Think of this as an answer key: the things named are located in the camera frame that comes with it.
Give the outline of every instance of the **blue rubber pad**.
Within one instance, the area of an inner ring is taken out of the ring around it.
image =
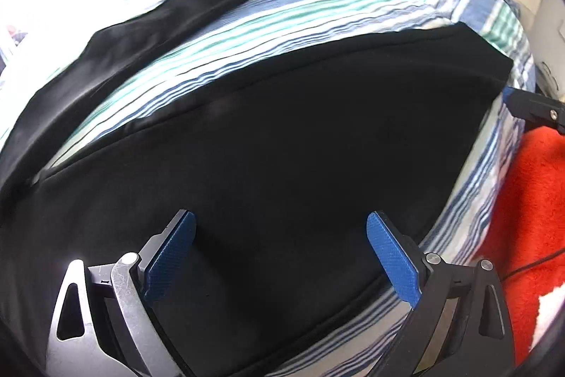
[[[367,218],[367,237],[398,297],[415,308],[422,295],[416,267],[375,212]]]
[[[196,218],[187,211],[145,269],[143,300],[159,300],[171,285],[196,235]]]

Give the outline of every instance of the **striped bed sheet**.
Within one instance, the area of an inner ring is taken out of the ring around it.
[[[44,37],[18,57],[0,84],[0,147],[35,91],[75,59],[91,35],[163,0],[111,0],[89,6],[69,24],[64,47]],[[128,121],[145,117],[229,72],[294,49],[367,33],[441,28],[464,22],[514,66],[509,85],[533,90],[535,72],[511,0],[252,0],[155,60],[107,98],[77,128],[45,168]],[[468,263],[488,229],[493,202],[522,135],[496,99],[436,225],[421,243],[450,263]],[[365,375],[400,328],[409,306],[389,288],[366,311],[286,362],[270,377]]]

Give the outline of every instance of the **black garment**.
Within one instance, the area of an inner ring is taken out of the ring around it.
[[[26,105],[0,155],[0,210],[112,91],[191,34],[248,0],[166,0],[95,33]]]
[[[196,239],[155,313],[198,377],[263,375],[376,299],[367,215],[422,240],[511,66],[459,24],[221,77],[23,194],[0,227],[0,315],[43,360],[67,264],[138,251],[186,208]]]

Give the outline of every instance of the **metal screw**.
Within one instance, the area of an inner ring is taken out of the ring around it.
[[[129,266],[129,264],[133,264],[137,260],[136,253],[126,253],[121,257],[122,264]]]
[[[426,254],[426,260],[434,266],[437,266],[437,264],[441,262],[441,258],[436,253]]]
[[[493,269],[493,263],[492,263],[491,261],[489,261],[489,260],[483,259],[483,260],[481,261],[481,267],[482,267],[484,270],[492,270],[492,269]]]

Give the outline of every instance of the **red fabric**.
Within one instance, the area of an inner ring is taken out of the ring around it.
[[[477,254],[492,260],[499,276],[565,246],[565,137],[549,128],[524,135],[494,205],[486,240]],[[565,282],[565,254],[503,283],[516,364],[532,344],[539,297]]]

